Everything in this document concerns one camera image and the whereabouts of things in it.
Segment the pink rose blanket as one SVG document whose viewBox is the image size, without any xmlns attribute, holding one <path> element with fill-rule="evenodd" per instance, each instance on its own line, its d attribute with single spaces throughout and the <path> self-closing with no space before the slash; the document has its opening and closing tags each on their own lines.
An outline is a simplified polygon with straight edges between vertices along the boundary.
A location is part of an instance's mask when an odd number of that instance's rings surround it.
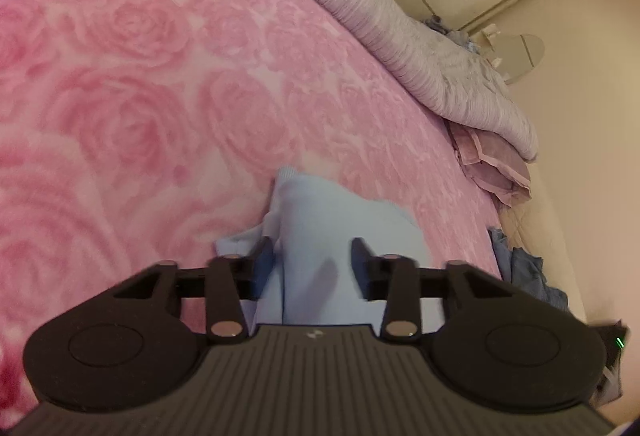
<svg viewBox="0 0 640 436">
<path fill-rule="evenodd" d="M 314 0 L 1 0 L 1 423 L 35 407 L 32 331 L 256 225 L 285 165 L 497 269 L 446 125 Z"/>
</svg>

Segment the light blue garment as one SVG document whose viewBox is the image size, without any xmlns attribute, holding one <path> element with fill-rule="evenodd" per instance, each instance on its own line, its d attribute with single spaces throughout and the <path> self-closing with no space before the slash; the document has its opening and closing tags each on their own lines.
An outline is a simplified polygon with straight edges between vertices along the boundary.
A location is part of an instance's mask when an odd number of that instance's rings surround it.
<svg viewBox="0 0 640 436">
<path fill-rule="evenodd" d="M 382 325 L 385 305 L 361 297 L 352 263 L 352 239 L 376 255 L 408 256 L 423 268 L 434 263 L 413 216 L 388 201 L 367 200 L 337 183 L 284 167 L 277 175 L 262 222 L 220 238 L 220 255 L 247 255 L 268 237 L 276 265 L 262 297 L 245 301 L 250 329 L 259 325 Z"/>
</svg>

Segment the pink folded sheet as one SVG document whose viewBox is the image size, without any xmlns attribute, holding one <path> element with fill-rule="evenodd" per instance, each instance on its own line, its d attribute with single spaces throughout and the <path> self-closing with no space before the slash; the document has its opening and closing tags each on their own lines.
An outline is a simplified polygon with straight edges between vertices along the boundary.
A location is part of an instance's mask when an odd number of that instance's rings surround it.
<svg viewBox="0 0 640 436">
<path fill-rule="evenodd" d="M 506 207 L 530 199 L 530 174 L 518 151 L 499 135 L 448 123 L 465 175 Z"/>
</svg>

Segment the black device green light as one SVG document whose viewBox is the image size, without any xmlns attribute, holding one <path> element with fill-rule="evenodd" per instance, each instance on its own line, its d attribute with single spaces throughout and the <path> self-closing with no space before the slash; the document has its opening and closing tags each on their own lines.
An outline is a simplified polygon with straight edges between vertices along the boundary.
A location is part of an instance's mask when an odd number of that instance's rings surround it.
<svg viewBox="0 0 640 436">
<path fill-rule="evenodd" d="M 629 329 L 622 320 L 599 323 L 591 328 L 600 335 L 605 347 L 603 373 L 590 399 L 593 408 L 600 408 L 623 396 L 620 368 Z"/>
</svg>

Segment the blue clothes pile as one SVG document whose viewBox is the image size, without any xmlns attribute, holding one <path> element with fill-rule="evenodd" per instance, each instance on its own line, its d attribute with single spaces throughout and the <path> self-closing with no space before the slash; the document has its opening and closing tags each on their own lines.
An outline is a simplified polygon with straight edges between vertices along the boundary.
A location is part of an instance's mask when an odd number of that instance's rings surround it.
<svg viewBox="0 0 640 436">
<path fill-rule="evenodd" d="M 500 228 L 490 227 L 488 235 L 503 281 L 563 312 L 570 311 L 567 294 L 549 285 L 541 257 L 522 248 L 511 249 L 506 234 Z"/>
</svg>

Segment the grey striped duvet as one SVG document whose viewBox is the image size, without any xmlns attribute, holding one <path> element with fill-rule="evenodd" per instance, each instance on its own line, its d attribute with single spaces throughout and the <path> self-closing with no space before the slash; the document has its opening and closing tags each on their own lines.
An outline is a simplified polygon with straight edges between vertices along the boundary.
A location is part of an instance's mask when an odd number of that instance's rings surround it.
<svg viewBox="0 0 640 436">
<path fill-rule="evenodd" d="M 537 157 L 533 123 L 484 57 L 409 17 L 395 0 L 316 1 L 427 109 L 498 134 L 527 161 Z"/>
</svg>

